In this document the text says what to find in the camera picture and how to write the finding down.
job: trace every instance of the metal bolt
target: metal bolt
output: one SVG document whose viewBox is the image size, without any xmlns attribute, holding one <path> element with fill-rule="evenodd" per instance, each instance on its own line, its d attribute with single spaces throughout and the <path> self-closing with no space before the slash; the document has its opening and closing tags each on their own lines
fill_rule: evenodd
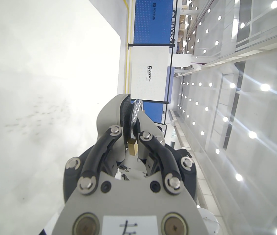
<svg viewBox="0 0 277 235">
<path fill-rule="evenodd" d="M 143 132 L 143 137 L 145 139 L 148 139 L 150 137 L 150 133 L 149 132 Z"/>
<path fill-rule="evenodd" d="M 90 180 L 90 178 L 82 178 L 79 181 L 79 185 L 81 189 L 89 189 L 92 186 L 92 181 Z"/>
<path fill-rule="evenodd" d="M 169 179 L 170 187 L 178 189 L 180 187 L 180 180 L 177 177 Z"/>
<path fill-rule="evenodd" d="M 118 131 L 119 131 L 119 127 L 117 127 L 117 126 L 113 126 L 113 127 L 111 128 L 111 132 L 112 132 L 112 133 L 118 133 Z"/>
<path fill-rule="evenodd" d="M 185 158 L 183 164 L 187 168 L 191 168 L 193 166 L 194 161 L 191 158 Z"/>
</svg>

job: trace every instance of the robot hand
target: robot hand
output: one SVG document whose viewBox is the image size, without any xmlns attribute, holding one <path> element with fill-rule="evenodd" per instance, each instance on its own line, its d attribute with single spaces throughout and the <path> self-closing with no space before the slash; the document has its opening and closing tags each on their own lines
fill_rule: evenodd
<svg viewBox="0 0 277 235">
<path fill-rule="evenodd" d="M 208 234 L 195 203 L 194 161 L 165 144 L 141 100 L 117 95 L 99 113 L 97 131 L 96 144 L 66 164 L 53 235 Z M 130 155 L 127 145 L 136 142 Z"/>
</svg>

